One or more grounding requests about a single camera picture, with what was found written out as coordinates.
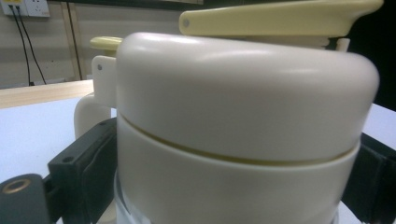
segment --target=thermos lid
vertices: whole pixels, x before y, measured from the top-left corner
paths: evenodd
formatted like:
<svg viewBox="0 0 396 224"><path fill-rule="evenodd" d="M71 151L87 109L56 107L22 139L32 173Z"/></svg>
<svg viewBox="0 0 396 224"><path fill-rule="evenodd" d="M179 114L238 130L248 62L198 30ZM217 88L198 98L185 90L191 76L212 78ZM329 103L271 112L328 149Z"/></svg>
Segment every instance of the thermos lid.
<svg viewBox="0 0 396 224"><path fill-rule="evenodd" d="M117 53L119 116L174 148L315 161L359 141L378 85L360 55L138 33Z"/></svg>

